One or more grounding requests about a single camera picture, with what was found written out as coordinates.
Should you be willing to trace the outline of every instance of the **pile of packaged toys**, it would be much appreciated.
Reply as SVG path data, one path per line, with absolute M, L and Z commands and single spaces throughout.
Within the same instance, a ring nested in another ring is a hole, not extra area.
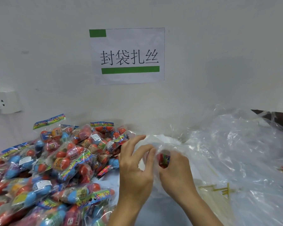
M 112 122 L 78 127 L 64 121 L 61 114 L 37 122 L 35 140 L 0 153 L 0 226 L 108 223 L 118 190 L 91 179 L 119 168 L 129 131 Z

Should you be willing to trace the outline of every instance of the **person's right hand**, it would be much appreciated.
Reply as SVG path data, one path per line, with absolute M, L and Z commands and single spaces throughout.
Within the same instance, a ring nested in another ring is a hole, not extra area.
M 187 197 L 198 196 L 189 160 L 176 151 L 171 151 L 167 168 L 159 167 L 162 187 L 179 205 Z

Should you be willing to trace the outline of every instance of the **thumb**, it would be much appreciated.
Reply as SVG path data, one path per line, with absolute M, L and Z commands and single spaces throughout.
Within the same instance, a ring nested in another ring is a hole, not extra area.
M 155 153 L 156 153 L 156 149 L 152 148 L 147 155 L 146 168 L 145 168 L 146 173 L 153 174 Z

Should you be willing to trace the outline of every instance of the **person's left hand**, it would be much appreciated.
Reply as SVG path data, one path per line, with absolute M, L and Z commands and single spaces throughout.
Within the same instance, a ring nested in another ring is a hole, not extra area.
M 151 194 L 153 187 L 153 167 L 156 149 L 153 145 L 140 146 L 133 154 L 135 145 L 146 138 L 136 136 L 122 145 L 119 155 L 119 202 L 118 205 L 139 211 Z M 146 168 L 139 169 L 139 161 L 148 152 Z

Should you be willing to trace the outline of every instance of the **power socket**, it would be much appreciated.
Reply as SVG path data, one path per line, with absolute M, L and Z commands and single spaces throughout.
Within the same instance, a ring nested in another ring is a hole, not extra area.
M 21 111 L 21 106 L 15 91 L 0 92 L 2 114 L 11 114 Z

